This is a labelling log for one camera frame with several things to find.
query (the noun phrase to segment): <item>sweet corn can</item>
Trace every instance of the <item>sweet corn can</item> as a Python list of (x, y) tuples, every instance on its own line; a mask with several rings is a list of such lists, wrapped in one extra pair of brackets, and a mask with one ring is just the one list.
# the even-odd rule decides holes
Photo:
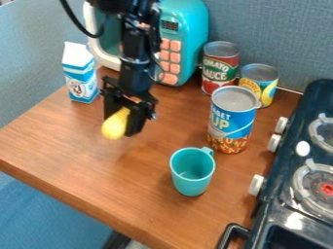
[(265, 64), (248, 64), (240, 71), (240, 87), (250, 89), (262, 103), (262, 108), (273, 103), (278, 86), (278, 71)]
[(244, 151), (259, 107), (259, 100), (249, 89), (217, 89), (210, 105), (207, 140), (211, 148), (226, 154)]
[(211, 95), (216, 89), (234, 85), (239, 63), (240, 51), (235, 44), (206, 44), (203, 48), (203, 92)]

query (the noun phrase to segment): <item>blue and white carton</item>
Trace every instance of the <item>blue and white carton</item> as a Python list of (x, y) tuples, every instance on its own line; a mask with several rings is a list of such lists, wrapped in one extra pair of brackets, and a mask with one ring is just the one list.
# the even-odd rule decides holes
[(98, 95), (93, 55), (83, 44), (65, 42), (62, 68), (71, 100), (92, 103)]

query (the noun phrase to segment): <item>stove knob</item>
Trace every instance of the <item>stove knob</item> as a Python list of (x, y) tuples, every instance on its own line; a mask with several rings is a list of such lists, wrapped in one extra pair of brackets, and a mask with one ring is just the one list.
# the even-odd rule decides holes
[(279, 145), (279, 142), (281, 141), (281, 136), (280, 135), (272, 135), (271, 137), (271, 140), (269, 142), (269, 145), (267, 147), (267, 149), (270, 151), (270, 152), (273, 152), (275, 153), (278, 149), (278, 145)]
[(311, 151), (311, 146), (306, 141), (301, 141), (296, 145), (296, 154), (300, 157), (306, 157)]
[(288, 119), (285, 117), (280, 117), (277, 121), (277, 126), (276, 126), (276, 133), (277, 134), (283, 134), (286, 126), (288, 125)]
[(252, 196), (257, 197), (263, 186), (265, 178), (261, 175), (254, 175), (250, 187), (248, 188), (248, 193)]

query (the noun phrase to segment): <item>wooden tabletop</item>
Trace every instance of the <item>wooden tabletop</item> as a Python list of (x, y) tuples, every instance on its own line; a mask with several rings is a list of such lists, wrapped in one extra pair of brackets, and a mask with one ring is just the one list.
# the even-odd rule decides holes
[[(99, 70), (104, 74), (115, 75)], [(0, 169), (152, 248), (214, 248), (227, 224), (250, 225), (255, 198), (248, 186), (272, 163), (267, 143), (299, 95), (279, 90), (274, 104), (257, 112), (248, 149), (216, 152), (207, 192), (186, 197), (172, 185), (168, 159), (180, 148), (208, 145), (209, 96), (198, 78), (152, 92), (158, 119), (132, 138), (108, 141), (100, 134), (102, 98), (76, 103), (59, 89), (0, 130)]]

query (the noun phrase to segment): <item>toy stove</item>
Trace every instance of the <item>toy stove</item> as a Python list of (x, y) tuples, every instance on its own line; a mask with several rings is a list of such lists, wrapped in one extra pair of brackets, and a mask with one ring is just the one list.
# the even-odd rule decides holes
[(333, 248), (333, 81), (311, 83), (276, 133), (271, 172), (254, 176), (249, 189), (258, 196), (251, 230), (230, 224), (217, 248), (237, 235), (243, 248)]

